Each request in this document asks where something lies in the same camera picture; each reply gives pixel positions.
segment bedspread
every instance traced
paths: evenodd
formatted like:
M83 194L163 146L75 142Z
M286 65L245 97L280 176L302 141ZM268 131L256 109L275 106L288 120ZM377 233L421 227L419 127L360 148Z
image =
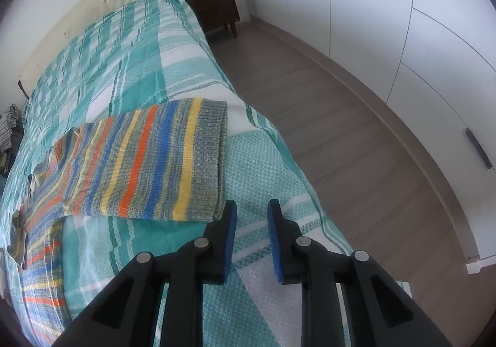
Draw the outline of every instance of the bedspread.
M27 193L28 175L72 127L193 97L227 103L224 194L236 201L238 211L228 282L205 288L204 344L298 344L301 292L297 285L279 285L273 273L268 201L278 198L285 217L329 250L349 254L352 249L322 211L277 130L236 96L183 0L128 4L89 26L47 67L32 94L24 140L2 198L0 246L8 245L10 219ZM201 234L203 226L116 217L66 218L63 279L71 316L136 253L168 253ZM58 334L43 318L27 314L21 277L8 256L7 269L12 304L23 331L33 343L49 345Z

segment floor plank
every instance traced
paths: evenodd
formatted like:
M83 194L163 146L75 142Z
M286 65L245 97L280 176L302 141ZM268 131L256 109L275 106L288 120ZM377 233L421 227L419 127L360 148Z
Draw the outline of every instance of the floor plank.
M433 189L381 121L312 60L251 23L208 37L241 99L279 129L326 213L395 278L454 347L496 309L496 268L468 275Z

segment wardrobe handle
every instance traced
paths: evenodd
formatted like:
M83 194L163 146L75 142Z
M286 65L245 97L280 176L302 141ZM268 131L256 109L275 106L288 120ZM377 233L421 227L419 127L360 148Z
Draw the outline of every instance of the wardrobe handle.
M484 163L485 163L485 167L487 169L491 169L493 167L493 165L491 164L491 161L489 161L487 154L484 152L484 149L482 148L480 143L477 141L474 134L471 132L471 130L469 128L467 128L467 130L465 130L465 134L467 135L468 139L474 145L475 149L477 150L477 152L481 156L482 161L484 161Z

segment nightstand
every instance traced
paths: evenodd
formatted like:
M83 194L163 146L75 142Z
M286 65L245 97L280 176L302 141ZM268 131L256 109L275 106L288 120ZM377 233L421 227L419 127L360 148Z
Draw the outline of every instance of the nightstand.
M235 21L240 20L235 0L185 0L193 9L204 32L224 26L231 26L237 38Z

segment brown baseboard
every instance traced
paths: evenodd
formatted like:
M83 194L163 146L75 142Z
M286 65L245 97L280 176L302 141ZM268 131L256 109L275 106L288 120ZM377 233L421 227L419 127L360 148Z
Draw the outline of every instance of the brown baseboard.
M269 31L274 36L286 42L295 49L301 51L305 56L319 64L328 73L332 74L337 80L343 83L352 91L377 117L391 130L395 137L401 142L406 151L411 155L420 170L423 172L428 182L437 194L442 206L451 221L453 229L458 236L460 246L465 256L465 261L473 262L479 259L479 251L475 243L475 238L468 225L467 217L458 202L453 189L446 180L445 176L434 162L430 154L423 147L422 143L408 129L403 121L389 109L383 100L375 95L366 85L364 85L355 76L350 74L332 59L314 49L304 41L273 26L260 18L251 16L252 22L259 27Z

